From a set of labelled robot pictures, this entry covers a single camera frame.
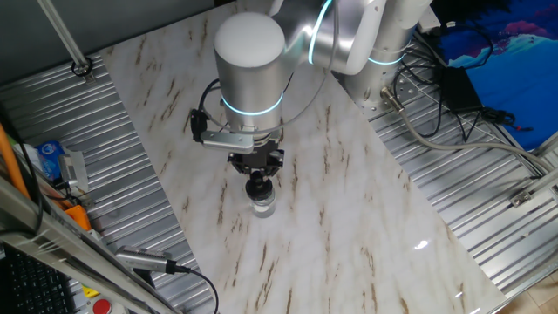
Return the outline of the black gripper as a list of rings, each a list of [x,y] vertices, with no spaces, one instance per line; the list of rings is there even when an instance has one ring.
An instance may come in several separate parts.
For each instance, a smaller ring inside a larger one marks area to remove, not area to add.
[[[254,171],[263,173],[264,176],[274,176],[282,167],[284,162],[284,151],[274,143],[268,143],[258,147],[250,154],[229,153],[228,163],[239,174],[248,179]]]

